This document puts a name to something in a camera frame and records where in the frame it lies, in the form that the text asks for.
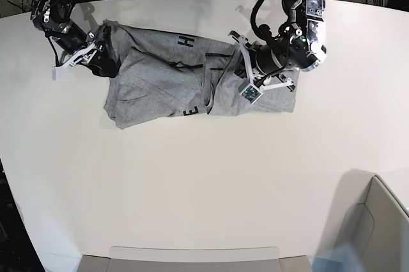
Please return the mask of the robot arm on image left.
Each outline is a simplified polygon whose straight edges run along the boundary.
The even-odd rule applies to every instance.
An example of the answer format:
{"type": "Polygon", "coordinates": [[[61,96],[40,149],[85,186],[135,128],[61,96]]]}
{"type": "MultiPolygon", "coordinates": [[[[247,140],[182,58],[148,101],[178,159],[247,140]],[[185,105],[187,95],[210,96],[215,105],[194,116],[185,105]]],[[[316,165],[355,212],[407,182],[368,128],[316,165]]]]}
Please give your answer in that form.
{"type": "Polygon", "coordinates": [[[33,0],[31,21],[42,31],[50,46],[59,45],[63,53],[55,53],[52,77],[65,69],[81,65],[97,77],[115,78],[119,67],[110,56],[104,32],[85,32],[72,19],[77,0],[33,0]]]}

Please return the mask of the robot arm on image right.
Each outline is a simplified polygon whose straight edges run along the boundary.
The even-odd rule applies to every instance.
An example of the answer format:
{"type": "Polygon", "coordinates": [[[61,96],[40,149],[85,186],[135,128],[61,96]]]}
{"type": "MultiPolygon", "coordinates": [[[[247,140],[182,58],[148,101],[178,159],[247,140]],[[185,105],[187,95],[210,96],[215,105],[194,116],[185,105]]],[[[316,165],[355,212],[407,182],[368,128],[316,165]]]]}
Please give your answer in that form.
{"type": "Polygon", "coordinates": [[[295,81],[285,72],[311,71],[327,57],[323,12],[325,0],[281,0],[287,16],[273,35],[266,24],[257,24],[256,17],[265,0],[257,0],[250,23],[253,33],[263,44],[249,43],[248,39],[231,31],[243,56],[243,68],[238,75],[244,79],[239,93],[255,102],[264,92],[286,87],[295,90],[295,81]]]}

